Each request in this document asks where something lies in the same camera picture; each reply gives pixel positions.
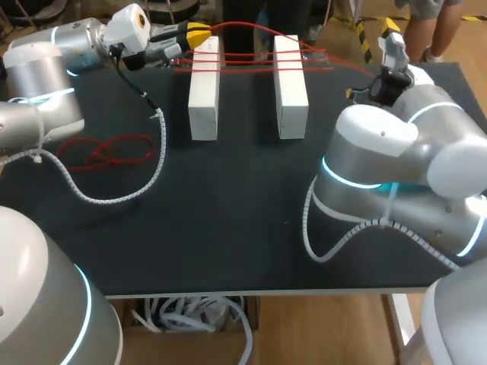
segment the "bundle of white cables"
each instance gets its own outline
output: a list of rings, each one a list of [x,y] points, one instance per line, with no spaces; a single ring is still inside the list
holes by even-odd
[[[370,221],[364,221],[360,224],[357,224],[355,227],[353,227],[349,232],[345,234],[345,236],[342,237],[342,239],[330,250],[328,251],[325,255],[323,256],[318,256],[313,249],[311,248],[310,240],[307,235],[307,219],[309,215],[309,210],[310,210],[310,205],[311,205],[311,199],[313,197],[313,190],[314,190],[314,183],[316,182],[316,177],[314,178],[313,182],[310,185],[310,188],[307,191],[306,198],[304,200],[304,208],[303,208],[303,218],[302,218],[302,229],[303,229],[303,242],[304,242],[304,248],[306,249],[307,254],[315,261],[319,263],[324,263],[329,261],[336,253],[342,249],[342,247],[356,234],[360,233],[361,231],[369,228],[369,227],[389,227],[392,228],[393,230],[396,230],[397,232],[400,232],[407,237],[409,237],[411,240],[414,242],[418,243],[424,250],[429,252],[433,257],[435,257],[438,261],[440,261],[442,264],[447,266],[448,268],[452,270],[458,270],[460,266],[455,264],[453,261],[451,261],[448,257],[434,249],[429,243],[424,241],[420,236],[418,236],[416,233],[414,233],[412,230],[410,230],[408,227],[403,226],[402,224],[395,222],[395,221],[390,221],[389,216],[390,216],[390,211],[392,208],[392,202],[396,196],[397,193],[397,184],[393,185],[393,188],[391,189],[390,196],[389,196],[389,201],[387,204],[387,209],[384,213],[384,216],[382,218],[378,219],[373,219]]]
[[[240,305],[227,297],[174,297],[168,298],[158,310],[159,299],[144,300],[144,318],[135,310],[132,315],[154,333],[161,332],[216,332],[229,317],[230,309],[237,315],[234,322],[242,320],[247,344],[243,350],[239,365],[247,363],[252,352],[253,338],[249,319],[244,312],[244,298],[240,297]],[[153,318],[159,317],[163,327],[157,327]]]
[[[113,199],[95,199],[95,198],[90,198],[89,196],[86,196],[83,194],[83,192],[76,186],[75,182],[73,181],[73,178],[71,178],[71,175],[69,174],[68,170],[65,168],[65,166],[62,164],[62,162],[57,158],[54,154],[52,154],[49,151],[43,150],[43,139],[44,139],[44,121],[42,118],[41,113],[37,109],[37,107],[30,101],[30,99],[27,98],[19,98],[16,97],[14,99],[11,99],[9,101],[13,100],[26,100],[30,105],[36,110],[36,115],[37,115],[37,120],[39,123],[39,142],[37,145],[37,148],[32,148],[30,150],[22,151],[17,154],[13,154],[9,157],[7,157],[5,160],[0,161],[0,166],[4,166],[7,163],[16,161],[22,157],[26,156],[31,156],[36,163],[41,163],[42,162],[42,156],[45,156],[49,158],[61,171],[61,174],[64,176],[66,182],[68,183],[69,187],[71,190],[81,199],[84,200],[85,202],[91,203],[91,204],[97,204],[97,205],[110,205],[110,204],[117,204],[121,202],[127,202],[128,200],[134,199],[145,192],[147,192],[155,183],[155,181],[158,179],[159,174],[161,173],[162,170],[162,165],[164,164],[164,158],[166,157],[166,123],[164,120],[164,114],[162,113],[161,108],[157,108],[155,110],[155,114],[151,117],[152,118],[158,118],[159,123],[161,125],[161,152],[159,155],[159,161],[158,165],[155,168],[154,174],[152,175],[152,178],[149,179],[147,184],[137,190],[136,192],[133,192],[132,194],[128,194],[125,196],[122,196],[120,198],[113,198]]]

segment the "table leg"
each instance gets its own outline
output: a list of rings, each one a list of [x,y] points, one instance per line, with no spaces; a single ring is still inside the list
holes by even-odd
[[[387,302],[389,303],[399,351],[402,351],[415,334],[408,297],[406,294],[389,294],[387,295]]]
[[[399,363],[400,365],[421,365],[427,355],[428,349],[423,331],[419,328],[399,353]]]

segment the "person's leg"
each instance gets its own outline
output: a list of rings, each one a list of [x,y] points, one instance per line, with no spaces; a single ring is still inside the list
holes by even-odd
[[[462,21],[463,3],[460,1],[445,2],[438,15],[434,29],[431,55],[441,57],[453,40]]]
[[[265,0],[223,0],[223,21],[255,23],[264,3]],[[253,28],[224,27],[223,40],[225,52],[253,53]]]
[[[283,34],[304,36],[312,0],[268,0],[269,27]]]
[[[406,53],[411,63],[422,60],[431,38],[444,0],[409,0],[411,20],[404,33]]]
[[[422,61],[425,49],[431,44],[435,24],[436,19],[420,19],[411,16],[404,32],[406,53],[411,63]]]

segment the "black cable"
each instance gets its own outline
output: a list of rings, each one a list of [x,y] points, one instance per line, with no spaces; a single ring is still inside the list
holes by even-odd
[[[112,63],[113,63],[113,66],[115,67],[116,69],[116,73],[122,78],[122,80],[124,80],[129,86],[130,88],[132,88],[137,94],[139,94],[141,97],[144,98],[145,102],[154,110],[157,110],[157,109],[160,109],[159,106],[148,96],[147,92],[143,91],[140,87],[138,87],[136,84],[134,84],[133,82],[131,82],[126,76],[125,74],[122,72],[122,70],[120,70],[120,55],[114,55],[112,50],[110,50],[110,55],[112,57],[110,57]]]

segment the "coiled red wire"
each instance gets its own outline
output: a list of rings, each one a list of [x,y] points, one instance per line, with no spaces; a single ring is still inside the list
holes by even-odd
[[[148,146],[148,152],[144,156],[137,158],[114,157],[112,147],[115,143],[122,141],[143,141]],[[58,147],[56,156],[61,160],[61,155],[64,154],[65,150],[74,144],[94,144],[95,149],[84,159],[84,166],[68,166],[65,164],[66,169],[73,172],[92,171],[106,166],[135,165],[150,159],[155,153],[154,142],[151,137],[143,134],[132,134],[118,135],[105,142],[95,138],[72,138]]]

